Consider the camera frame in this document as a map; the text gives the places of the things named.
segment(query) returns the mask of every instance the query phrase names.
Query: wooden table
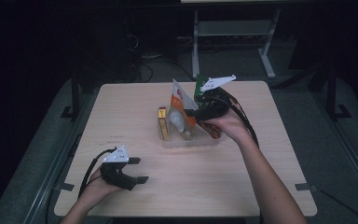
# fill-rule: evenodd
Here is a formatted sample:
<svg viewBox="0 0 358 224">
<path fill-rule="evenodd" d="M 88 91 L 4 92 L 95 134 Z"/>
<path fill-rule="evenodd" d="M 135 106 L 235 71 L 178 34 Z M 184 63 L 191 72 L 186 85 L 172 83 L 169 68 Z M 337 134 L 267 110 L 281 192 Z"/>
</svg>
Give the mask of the wooden table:
<svg viewBox="0 0 358 224">
<path fill-rule="evenodd" d="M 193 95 L 194 82 L 181 83 Z M 306 180 L 284 129 L 269 87 L 262 81 L 234 81 L 224 89 L 234 95 L 251 121 L 261 150 L 295 197 L 305 216 L 316 215 Z M 90 215 L 109 217 L 250 217 L 258 216 L 255 195 L 238 146 L 224 136 L 217 146 L 166 148 L 157 131 L 157 111 L 171 100 L 172 83 L 109 84 L 101 87 L 55 206 L 65 216 L 75 203 L 91 161 L 100 152 L 125 145 L 137 165 L 123 172 L 147 175 L 132 191 L 109 196 Z"/>
</svg>

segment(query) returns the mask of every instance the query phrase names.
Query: wrist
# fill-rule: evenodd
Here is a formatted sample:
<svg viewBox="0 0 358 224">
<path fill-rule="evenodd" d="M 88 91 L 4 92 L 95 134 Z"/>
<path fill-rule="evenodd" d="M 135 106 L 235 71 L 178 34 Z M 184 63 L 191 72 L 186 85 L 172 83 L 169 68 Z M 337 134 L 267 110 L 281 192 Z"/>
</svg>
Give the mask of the wrist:
<svg viewBox="0 0 358 224">
<path fill-rule="evenodd" d="M 75 202 L 74 207 L 79 212 L 86 213 L 86 214 L 92 209 L 92 206 L 86 203 L 84 200 L 82 200 L 81 197 Z"/>
</svg>

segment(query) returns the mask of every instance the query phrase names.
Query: black cable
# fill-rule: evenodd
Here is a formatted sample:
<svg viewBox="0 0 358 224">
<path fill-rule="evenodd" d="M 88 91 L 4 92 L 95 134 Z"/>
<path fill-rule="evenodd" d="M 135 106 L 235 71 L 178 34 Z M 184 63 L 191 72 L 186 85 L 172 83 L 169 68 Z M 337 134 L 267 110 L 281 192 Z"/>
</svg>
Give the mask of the black cable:
<svg viewBox="0 0 358 224">
<path fill-rule="evenodd" d="M 187 76 L 190 77 L 190 79 L 191 79 L 192 81 L 196 81 L 196 79 L 193 78 L 193 76 L 191 76 L 191 75 L 185 70 L 185 68 L 184 68 L 182 65 L 180 65 L 179 63 L 174 63 L 174 62 L 169 62 L 169 61 L 164 61 L 164 62 L 147 62 L 147 63 L 171 63 L 171 64 L 174 64 L 174 65 L 178 66 L 179 68 L 181 68 L 181 69 L 187 74 Z"/>
<path fill-rule="evenodd" d="M 228 105 L 232 110 L 234 110 L 234 112 L 241 118 L 243 124 L 245 125 L 245 127 L 248 129 L 250 135 L 252 136 L 253 140 L 255 141 L 255 144 L 259 147 L 258 145 L 258 139 L 257 136 L 255 134 L 255 129 L 252 127 L 250 121 L 248 120 L 248 118 L 245 115 L 245 112 L 243 111 L 242 107 L 240 104 L 238 104 L 238 106 L 240 107 L 240 109 L 243 111 L 240 111 L 235 105 L 231 105 L 229 103 L 227 103 L 226 101 L 224 101 L 223 99 L 220 99 L 218 97 L 215 96 L 204 96 L 205 99 L 213 99 L 216 101 L 219 101 L 225 105 Z"/>
<path fill-rule="evenodd" d="M 86 174 L 84 175 L 84 178 L 83 178 L 83 181 L 82 181 L 82 183 L 81 183 L 80 191 L 79 191 L 79 194 L 78 194 L 77 198 L 80 197 L 80 195 L 83 193 L 84 188 L 87 186 L 87 181 L 89 180 L 89 176 L 90 176 L 90 174 L 91 174 L 91 171 L 92 171 L 92 169 L 94 168 L 95 163 L 97 163 L 98 159 L 100 159 L 100 157 L 101 157 L 103 154 L 105 154 L 105 153 L 107 153 L 107 152 L 112 153 L 112 152 L 115 151 L 115 150 L 116 150 L 116 148 L 115 148 L 115 149 L 107 149 L 107 150 L 101 152 L 97 157 L 95 157 L 95 158 L 92 160 L 91 164 L 89 165 L 89 169 L 87 169 L 87 172 L 86 172 Z"/>
<path fill-rule="evenodd" d="M 350 210 L 351 212 L 353 212 L 356 216 L 358 216 L 358 212 L 356 212 L 355 210 L 353 210 L 351 207 L 347 206 L 345 203 L 343 203 L 342 201 L 338 200 L 336 197 L 334 197 L 333 195 L 327 193 L 326 191 L 322 190 L 322 189 L 318 189 L 322 194 L 324 194 L 325 196 L 329 197 L 331 200 L 335 201 L 336 203 L 341 204 L 342 206 L 344 206 L 346 209 Z"/>
<path fill-rule="evenodd" d="M 153 69 L 152 69 L 151 67 L 147 66 L 147 65 L 144 64 L 144 63 L 141 63 L 140 65 L 141 65 L 141 66 L 144 66 L 144 67 L 146 67 L 146 68 L 149 69 L 149 71 L 150 71 L 150 77 L 149 77 L 147 80 L 144 80 L 144 79 L 142 78 L 142 74 L 141 74 L 141 72 L 140 72 L 140 73 L 139 73 L 139 78 L 141 79 L 141 81 L 142 81 L 143 83 L 149 82 L 149 81 L 152 79 L 153 75 L 154 75 Z"/>
</svg>

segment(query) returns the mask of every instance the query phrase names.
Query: snack bag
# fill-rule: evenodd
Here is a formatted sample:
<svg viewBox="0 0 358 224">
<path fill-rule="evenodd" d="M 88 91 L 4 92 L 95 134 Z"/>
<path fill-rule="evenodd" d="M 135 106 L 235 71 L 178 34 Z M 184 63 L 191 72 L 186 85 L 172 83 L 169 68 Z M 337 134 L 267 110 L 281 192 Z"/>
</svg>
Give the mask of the snack bag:
<svg viewBox="0 0 358 224">
<path fill-rule="evenodd" d="M 171 107 L 169 119 L 185 140 L 192 139 L 192 130 L 196 125 L 194 118 L 188 117 L 185 109 L 198 109 L 199 106 L 185 93 L 174 79 L 172 84 Z"/>
</svg>

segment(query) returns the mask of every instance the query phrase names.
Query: dark background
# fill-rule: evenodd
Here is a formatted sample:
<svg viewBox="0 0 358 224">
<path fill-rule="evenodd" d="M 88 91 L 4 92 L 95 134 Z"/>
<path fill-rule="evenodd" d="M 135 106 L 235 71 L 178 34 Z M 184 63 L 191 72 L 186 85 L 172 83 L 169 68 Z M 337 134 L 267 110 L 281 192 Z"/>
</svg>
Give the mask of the dark background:
<svg viewBox="0 0 358 224">
<path fill-rule="evenodd" d="M 293 68 L 328 62 L 358 97 L 358 1 L 354 2 L 286 6 L 274 38 L 298 40 Z M 139 36 L 140 49 L 157 48 L 175 58 L 176 37 L 192 32 L 189 10 L 145 9 L 133 17 L 125 11 L 64 10 L 84 5 L 0 1 L 0 197 L 55 94 L 73 73 L 84 91 L 106 82 L 131 82 L 143 52 L 125 50 L 131 45 L 127 34 Z M 236 15 L 238 9 L 209 12 L 206 15 L 214 19 Z M 291 20 L 294 14 L 302 15 L 295 16 L 301 20 Z M 318 76 L 324 79 L 327 74 Z"/>
</svg>

